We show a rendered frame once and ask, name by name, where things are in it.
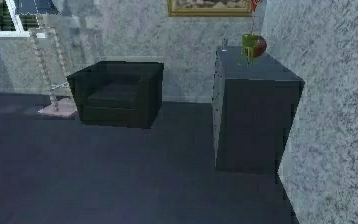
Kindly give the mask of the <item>white framed window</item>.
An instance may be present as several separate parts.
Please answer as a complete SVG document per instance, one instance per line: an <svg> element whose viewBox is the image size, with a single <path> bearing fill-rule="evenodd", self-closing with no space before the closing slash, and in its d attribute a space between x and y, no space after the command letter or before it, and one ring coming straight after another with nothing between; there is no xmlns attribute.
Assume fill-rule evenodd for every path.
<svg viewBox="0 0 358 224"><path fill-rule="evenodd" d="M40 0L0 0L0 38L26 38L31 28L37 38L46 38L39 31L42 11Z"/></svg>

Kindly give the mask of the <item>floor lamp with blue shade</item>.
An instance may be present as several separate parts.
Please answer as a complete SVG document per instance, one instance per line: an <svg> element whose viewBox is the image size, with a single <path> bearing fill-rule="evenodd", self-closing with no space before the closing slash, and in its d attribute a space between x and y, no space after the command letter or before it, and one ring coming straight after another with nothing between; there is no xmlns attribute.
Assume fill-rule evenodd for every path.
<svg viewBox="0 0 358 224"><path fill-rule="evenodd" d="M48 17L58 15L59 10L53 0L14 0L14 3L17 17L34 16L38 24L37 28L29 28L28 34L50 99L38 113L70 118L77 107L66 79L66 61L58 33L48 23Z"/></svg>

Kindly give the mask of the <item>dark grey cabinet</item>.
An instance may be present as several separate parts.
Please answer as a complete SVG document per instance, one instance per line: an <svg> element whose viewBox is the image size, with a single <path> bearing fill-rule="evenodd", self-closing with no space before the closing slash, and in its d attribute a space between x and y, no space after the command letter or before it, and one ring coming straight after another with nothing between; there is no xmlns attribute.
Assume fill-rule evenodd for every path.
<svg viewBox="0 0 358 224"><path fill-rule="evenodd" d="M238 46L216 50L212 111L215 168L274 174L304 80L265 53L247 63Z"/></svg>

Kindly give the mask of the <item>house plant in brown pot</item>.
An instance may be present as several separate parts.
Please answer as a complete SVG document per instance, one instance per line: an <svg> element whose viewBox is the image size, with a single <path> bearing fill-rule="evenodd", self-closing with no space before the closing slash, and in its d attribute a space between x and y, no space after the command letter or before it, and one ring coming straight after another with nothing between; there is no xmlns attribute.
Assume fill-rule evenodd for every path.
<svg viewBox="0 0 358 224"><path fill-rule="evenodd" d="M241 57L246 59L246 66L249 67L256 57L261 56L267 48L266 40L254 33L255 11L260 0L247 0L252 12L252 25L249 33L245 33L241 38Z"/></svg>

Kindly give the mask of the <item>gold framed picture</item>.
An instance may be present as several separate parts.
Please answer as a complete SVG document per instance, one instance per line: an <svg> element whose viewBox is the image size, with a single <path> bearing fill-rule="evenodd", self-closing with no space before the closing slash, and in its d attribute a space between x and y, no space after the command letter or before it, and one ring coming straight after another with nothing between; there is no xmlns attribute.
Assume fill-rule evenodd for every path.
<svg viewBox="0 0 358 224"><path fill-rule="evenodd" d="M172 17L250 17L251 0L167 0Z"/></svg>

